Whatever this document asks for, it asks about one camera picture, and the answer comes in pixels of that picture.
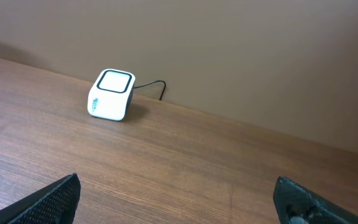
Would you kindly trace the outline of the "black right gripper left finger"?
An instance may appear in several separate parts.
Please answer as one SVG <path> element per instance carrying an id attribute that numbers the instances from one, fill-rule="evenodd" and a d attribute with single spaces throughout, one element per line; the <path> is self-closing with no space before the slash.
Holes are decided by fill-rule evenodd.
<path id="1" fill-rule="evenodd" d="M 73 173 L 0 210 L 0 224 L 72 224 L 80 192 Z"/>

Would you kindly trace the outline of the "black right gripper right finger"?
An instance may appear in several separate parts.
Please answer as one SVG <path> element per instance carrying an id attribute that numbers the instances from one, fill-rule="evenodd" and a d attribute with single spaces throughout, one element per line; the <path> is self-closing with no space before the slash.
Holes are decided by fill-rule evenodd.
<path id="1" fill-rule="evenodd" d="M 358 216 L 313 191 L 280 176 L 273 202 L 280 223 L 358 224 Z"/>

